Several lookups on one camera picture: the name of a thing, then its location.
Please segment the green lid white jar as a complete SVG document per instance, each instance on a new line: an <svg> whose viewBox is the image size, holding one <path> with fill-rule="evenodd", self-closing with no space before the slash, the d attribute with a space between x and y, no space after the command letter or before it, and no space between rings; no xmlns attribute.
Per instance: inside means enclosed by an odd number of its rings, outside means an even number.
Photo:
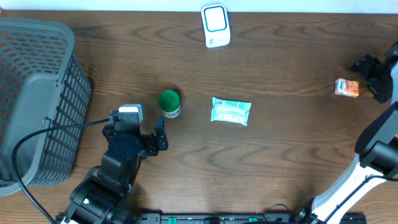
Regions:
<svg viewBox="0 0 398 224"><path fill-rule="evenodd" d="M176 118L181 112L181 101L176 91L163 91L159 96L158 103L166 118Z"/></svg>

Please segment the orange tissue pack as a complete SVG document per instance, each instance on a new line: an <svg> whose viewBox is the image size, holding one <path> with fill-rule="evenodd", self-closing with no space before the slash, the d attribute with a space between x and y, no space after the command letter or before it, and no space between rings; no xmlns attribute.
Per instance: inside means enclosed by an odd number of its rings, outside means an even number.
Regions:
<svg viewBox="0 0 398 224"><path fill-rule="evenodd" d="M335 81L335 94L356 98L359 96L359 82L338 78Z"/></svg>

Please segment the teal wet wipes pack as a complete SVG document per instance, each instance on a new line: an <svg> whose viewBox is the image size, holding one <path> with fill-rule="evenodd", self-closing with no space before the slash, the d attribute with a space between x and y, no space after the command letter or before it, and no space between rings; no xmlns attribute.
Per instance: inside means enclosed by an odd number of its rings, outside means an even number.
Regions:
<svg viewBox="0 0 398 224"><path fill-rule="evenodd" d="M238 123L243 126L248 125L250 102L222 100L212 98L213 107L211 110L211 121L225 121Z"/></svg>

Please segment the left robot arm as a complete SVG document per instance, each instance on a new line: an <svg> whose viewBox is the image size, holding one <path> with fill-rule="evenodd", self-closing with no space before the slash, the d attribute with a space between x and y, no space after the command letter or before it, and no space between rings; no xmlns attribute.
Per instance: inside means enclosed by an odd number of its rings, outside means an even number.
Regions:
<svg viewBox="0 0 398 224"><path fill-rule="evenodd" d="M168 149L164 117L154 133L141 134L138 112L112 111L102 133L108 150L101 164L92 167L70 196L71 203L56 223L135 223L137 215L127 209L127 196L141 162Z"/></svg>

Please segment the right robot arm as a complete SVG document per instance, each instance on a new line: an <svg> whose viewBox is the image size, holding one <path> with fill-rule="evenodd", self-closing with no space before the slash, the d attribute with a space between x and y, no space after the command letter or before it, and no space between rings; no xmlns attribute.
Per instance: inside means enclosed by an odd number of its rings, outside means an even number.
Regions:
<svg viewBox="0 0 398 224"><path fill-rule="evenodd" d="M370 190L397 181L397 44L392 44L384 61L365 55L350 70L365 78L378 102L391 104L359 136L349 167L328 190L303 207L294 223L340 223Z"/></svg>

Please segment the white barcode scanner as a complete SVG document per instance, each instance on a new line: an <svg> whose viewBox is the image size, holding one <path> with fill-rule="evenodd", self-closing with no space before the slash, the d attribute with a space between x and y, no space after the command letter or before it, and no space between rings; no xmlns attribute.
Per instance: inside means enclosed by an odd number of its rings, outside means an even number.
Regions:
<svg viewBox="0 0 398 224"><path fill-rule="evenodd" d="M231 40L228 13L224 5L213 4L201 10L205 44L208 48L228 45Z"/></svg>

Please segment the grey plastic mesh basket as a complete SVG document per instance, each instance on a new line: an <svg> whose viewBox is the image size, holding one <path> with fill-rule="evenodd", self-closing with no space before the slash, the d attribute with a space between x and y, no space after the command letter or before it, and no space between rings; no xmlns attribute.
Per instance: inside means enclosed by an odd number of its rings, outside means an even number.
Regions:
<svg viewBox="0 0 398 224"><path fill-rule="evenodd" d="M1 195L58 185L71 175L91 85L60 22L1 19Z"/></svg>

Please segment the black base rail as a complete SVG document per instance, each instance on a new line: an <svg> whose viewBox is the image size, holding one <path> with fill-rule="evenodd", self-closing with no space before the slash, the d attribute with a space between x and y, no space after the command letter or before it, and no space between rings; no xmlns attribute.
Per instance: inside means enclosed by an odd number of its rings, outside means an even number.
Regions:
<svg viewBox="0 0 398 224"><path fill-rule="evenodd" d="M137 216L135 224L239 224L239 223L294 223L288 213L245 214L245 215L161 215L143 213Z"/></svg>

